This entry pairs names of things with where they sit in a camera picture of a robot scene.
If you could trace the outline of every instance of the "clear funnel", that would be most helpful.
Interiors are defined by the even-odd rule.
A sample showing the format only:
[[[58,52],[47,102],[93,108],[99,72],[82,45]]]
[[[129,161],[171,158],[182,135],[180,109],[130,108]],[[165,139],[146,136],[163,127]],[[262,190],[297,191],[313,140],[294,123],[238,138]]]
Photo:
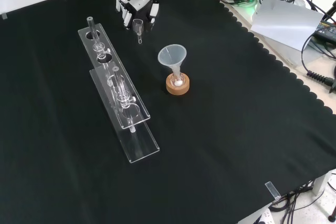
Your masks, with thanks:
[[[157,57],[159,63],[170,67],[173,70],[171,83],[174,86],[179,87],[185,83],[185,78],[183,74],[181,74],[180,66],[186,55],[187,50],[185,47],[178,44],[172,44],[162,48]]]

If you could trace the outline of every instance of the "table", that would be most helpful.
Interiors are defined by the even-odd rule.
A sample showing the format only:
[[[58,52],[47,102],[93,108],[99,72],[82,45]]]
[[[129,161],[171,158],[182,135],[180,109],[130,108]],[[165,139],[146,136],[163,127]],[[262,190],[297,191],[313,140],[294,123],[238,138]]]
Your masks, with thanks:
[[[255,6],[251,5],[248,7],[243,6],[229,6],[226,5],[227,8],[234,14],[239,22],[242,25],[249,29],[252,25],[252,15],[255,10]],[[297,77],[305,83],[305,85],[309,86],[312,92],[314,92],[318,99],[321,99],[326,106],[330,107],[333,110],[333,113],[336,113],[336,94],[329,94],[328,88],[320,85],[319,83],[313,81],[310,78],[306,77],[306,71],[301,65],[293,65],[286,60],[286,55],[295,55],[296,57],[300,57],[300,52],[292,49],[286,45],[283,45],[277,41],[266,38],[262,35],[254,33],[257,38],[260,39],[260,42],[263,44],[265,48],[267,48],[271,54],[276,55],[277,59],[282,61],[284,66],[288,67],[291,72],[295,73]],[[305,59],[308,59],[309,63],[307,64],[309,69],[314,69],[315,72],[318,72],[325,76],[333,77],[333,71],[335,62],[331,61],[329,58],[324,56],[321,53],[316,52],[310,47],[307,47],[304,53]],[[327,184],[327,181],[330,178],[331,173],[327,173],[315,181],[315,186],[313,193],[317,196],[322,193],[324,187]],[[238,224],[249,224],[253,223],[268,207],[270,204],[265,207],[259,209],[255,213],[241,220]]]
[[[7,90],[0,114],[3,223],[233,223],[272,201],[266,182],[284,194],[334,168],[330,111],[216,0],[163,1],[161,22],[142,47],[114,7],[111,0],[50,0],[0,20],[11,56],[0,72]],[[133,166],[89,75],[77,34],[87,16],[115,41],[152,115],[160,154]],[[222,17],[222,24],[209,23]],[[245,44],[238,47],[236,37]],[[157,67],[157,53],[172,43],[187,48],[182,70],[193,82],[179,98],[165,93],[168,71]]]

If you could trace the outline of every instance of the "hole in rack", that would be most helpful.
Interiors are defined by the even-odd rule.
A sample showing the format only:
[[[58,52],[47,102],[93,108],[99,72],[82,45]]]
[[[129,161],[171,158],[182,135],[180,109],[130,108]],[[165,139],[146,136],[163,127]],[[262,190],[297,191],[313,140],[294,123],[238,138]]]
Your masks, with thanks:
[[[112,60],[112,55],[109,54],[108,52],[106,53],[106,56],[103,59],[99,59],[97,57],[97,62],[99,62],[100,64],[109,63],[111,60]]]
[[[93,36],[91,32],[86,33],[86,38],[93,40]]]

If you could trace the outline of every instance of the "electronic device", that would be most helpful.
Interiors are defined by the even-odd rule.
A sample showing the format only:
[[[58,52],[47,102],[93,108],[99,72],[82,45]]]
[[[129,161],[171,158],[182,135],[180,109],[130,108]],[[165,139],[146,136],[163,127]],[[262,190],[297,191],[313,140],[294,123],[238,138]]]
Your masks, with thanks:
[[[332,25],[332,23],[321,20],[319,26],[316,28],[314,37],[336,46],[336,27]]]

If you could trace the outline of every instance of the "plastic funnel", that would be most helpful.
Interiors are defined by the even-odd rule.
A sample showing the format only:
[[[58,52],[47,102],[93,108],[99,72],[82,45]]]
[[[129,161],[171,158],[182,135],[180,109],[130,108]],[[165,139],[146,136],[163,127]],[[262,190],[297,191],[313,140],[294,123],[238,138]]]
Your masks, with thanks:
[[[180,66],[187,55],[187,50],[184,46],[172,44],[161,49],[158,55],[159,63],[170,67],[174,75],[180,78]]]

